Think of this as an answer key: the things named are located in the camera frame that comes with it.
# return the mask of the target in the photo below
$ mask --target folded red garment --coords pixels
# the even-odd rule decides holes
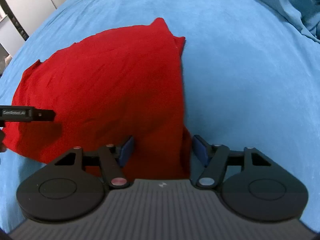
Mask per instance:
[[[132,135],[135,152],[124,168],[130,180],[187,178],[184,42],[157,18],[148,26],[98,33],[38,60],[23,73],[12,105],[52,109],[55,121],[7,122],[4,144],[49,163],[74,146],[92,151]]]

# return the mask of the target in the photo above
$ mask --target ribbed surface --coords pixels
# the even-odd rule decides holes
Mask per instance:
[[[77,221],[45,225],[27,220],[14,240],[310,240],[298,220],[258,224],[229,212],[212,191],[188,180],[136,180],[112,191],[94,213]]]

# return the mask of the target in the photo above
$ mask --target black circular joint cover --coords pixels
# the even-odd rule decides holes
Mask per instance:
[[[100,180],[71,166],[47,165],[17,190],[18,203],[26,217],[43,222],[63,222],[94,210],[103,200]]]
[[[267,167],[244,170],[222,184],[221,197],[236,213],[251,220],[279,222],[300,217],[306,187],[287,171]]]

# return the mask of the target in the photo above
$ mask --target gray ribbed panel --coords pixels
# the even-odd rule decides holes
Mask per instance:
[[[136,180],[114,190],[95,212],[77,221],[46,225],[27,220],[14,240],[310,240],[298,220],[259,224],[228,211],[212,191],[189,180]]]

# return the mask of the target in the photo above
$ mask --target blue bed sheet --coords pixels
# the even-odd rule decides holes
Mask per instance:
[[[298,177],[309,190],[302,221],[319,231],[320,44],[259,0],[67,0],[5,70],[0,105],[11,104],[23,71],[37,59],[103,30],[148,25],[157,17],[186,37],[190,132],[234,150],[256,147]],[[0,159],[0,227],[9,232],[23,220],[16,188],[43,164],[11,151]],[[201,172],[196,160],[192,167],[194,176]]]

